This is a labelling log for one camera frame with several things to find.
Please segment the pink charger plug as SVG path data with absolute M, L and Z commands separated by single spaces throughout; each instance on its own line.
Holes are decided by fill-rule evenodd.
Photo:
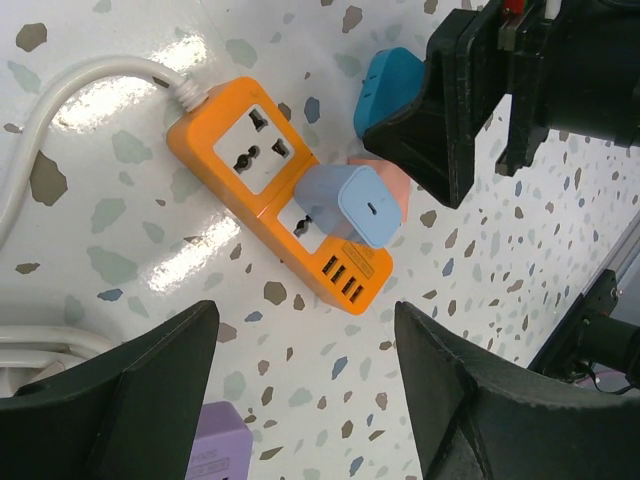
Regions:
M 410 177 L 397 165 L 384 159 L 350 157 L 347 163 L 349 165 L 366 165 L 375 170 L 398 203 L 402 213 L 401 222 L 405 223 L 409 210 Z

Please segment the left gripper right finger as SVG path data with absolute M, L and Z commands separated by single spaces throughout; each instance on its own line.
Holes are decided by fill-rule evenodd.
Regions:
M 394 326 L 422 478 L 638 478 L 638 398 L 522 368 L 409 302 Z

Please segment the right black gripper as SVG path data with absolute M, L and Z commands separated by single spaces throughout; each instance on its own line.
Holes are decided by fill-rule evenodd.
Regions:
M 533 1 L 507 54 L 502 9 L 454 9 L 428 40 L 417 97 L 364 133 L 369 152 L 400 167 L 442 205 L 471 189 L 475 139 L 506 91 L 507 145 L 497 173 L 532 164 L 552 130 L 639 144 L 639 4 Z

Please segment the light blue charger plug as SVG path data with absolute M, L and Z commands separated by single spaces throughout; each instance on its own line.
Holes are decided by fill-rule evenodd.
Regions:
M 378 173 L 368 165 L 314 165 L 293 197 L 326 235 L 385 247 L 402 222 L 402 211 Z

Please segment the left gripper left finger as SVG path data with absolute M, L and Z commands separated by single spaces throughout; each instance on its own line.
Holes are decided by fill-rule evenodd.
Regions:
M 3 399 L 2 478 L 184 478 L 218 330 L 203 300 Z

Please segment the teal blue plug adapter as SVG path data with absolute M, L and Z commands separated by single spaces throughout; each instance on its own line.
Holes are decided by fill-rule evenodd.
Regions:
M 353 126 L 364 141 L 365 133 L 381 121 L 410 104 L 420 93 L 426 66 L 404 47 L 377 52 L 363 80 Z

